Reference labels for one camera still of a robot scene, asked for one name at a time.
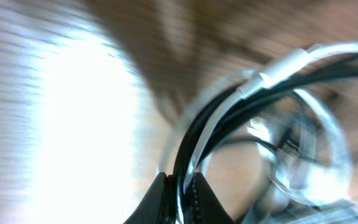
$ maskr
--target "wooden surface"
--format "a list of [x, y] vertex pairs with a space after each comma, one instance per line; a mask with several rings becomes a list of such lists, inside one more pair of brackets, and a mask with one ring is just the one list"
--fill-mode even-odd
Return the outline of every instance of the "wooden surface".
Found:
[[[122, 223], [197, 92], [344, 40], [358, 40], [358, 1], [0, 0], [0, 223]], [[241, 148], [213, 158], [207, 178], [232, 216], [261, 167]]]

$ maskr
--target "wire bundle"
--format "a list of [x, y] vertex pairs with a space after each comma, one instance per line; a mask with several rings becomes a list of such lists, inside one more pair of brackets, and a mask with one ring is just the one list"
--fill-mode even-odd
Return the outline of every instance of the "wire bundle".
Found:
[[[258, 90], [250, 97], [239, 100], [229, 110], [222, 114], [220, 120], [216, 123], [209, 139], [206, 141], [205, 147], [196, 166], [198, 166], [200, 162], [212, 153], [219, 145], [227, 140], [230, 134], [232, 134], [235, 130], [240, 128], [253, 117], [257, 116], [262, 110], [266, 109], [266, 107], [284, 97], [291, 96], [293, 93], [292, 91], [295, 88], [321, 82], [330, 82], [342, 78], [358, 78], [358, 66], [351, 65], [351, 62], [356, 60], [358, 60], [358, 54], [338, 60], [337, 62], [319, 68], [306, 75], [300, 75], [297, 73], [291, 78], [282, 81], [278, 85], [268, 89]], [[178, 214], [183, 214], [185, 216], [184, 220], [189, 220], [189, 217], [186, 217], [188, 216], [188, 204], [185, 200], [184, 190], [186, 189], [185, 176], [188, 174], [188, 168], [191, 163], [190, 161], [193, 151], [195, 150], [196, 145], [200, 140], [200, 136], [211, 115], [213, 115], [219, 106], [227, 100], [227, 98], [229, 98], [238, 87], [239, 85], [234, 85], [211, 100], [190, 124], [190, 127], [180, 144], [173, 169], [173, 176], [175, 177], [177, 186], [176, 190], [179, 207]], [[265, 142], [259, 138], [250, 138], [246, 140], [258, 142], [267, 149], [270, 149], [273, 153], [277, 148], [269, 142]]]

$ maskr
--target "cable connector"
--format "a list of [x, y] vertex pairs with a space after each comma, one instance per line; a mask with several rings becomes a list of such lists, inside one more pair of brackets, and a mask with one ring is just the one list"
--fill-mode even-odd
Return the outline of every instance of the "cable connector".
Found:
[[312, 62], [310, 54], [304, 49], [296, 49], [286, 56], [273, 60], [258, 71], [264, 80], [263, 87], [271, 88], [291, 77]]

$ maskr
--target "blurry background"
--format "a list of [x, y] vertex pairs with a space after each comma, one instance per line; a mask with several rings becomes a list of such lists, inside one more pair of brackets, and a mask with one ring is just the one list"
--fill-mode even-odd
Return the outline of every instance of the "blurry background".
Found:
[[[0, 0], [0, 223], [122, 223], [203, 88], [347, 40], [358, 40], [358, 1]], [[358, 152], [358, 80], [313, 90], [339, 96]], [[261, 167], [256, 150], [214, 155], [207, 180], [233, 218]]]

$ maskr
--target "wooden floor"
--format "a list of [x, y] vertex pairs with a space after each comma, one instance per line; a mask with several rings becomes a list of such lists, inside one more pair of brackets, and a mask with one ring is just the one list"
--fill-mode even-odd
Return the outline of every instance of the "wooden floor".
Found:
[[[345, 40], [358, 40], [358, 1], [0, 0], [0, 223], [122, 223], [199, 91]], [[358, 81], [346, 84], [357, 108]], [[262, 184], [258, 158], [212, 159], [208, 181], [233, 217]]]

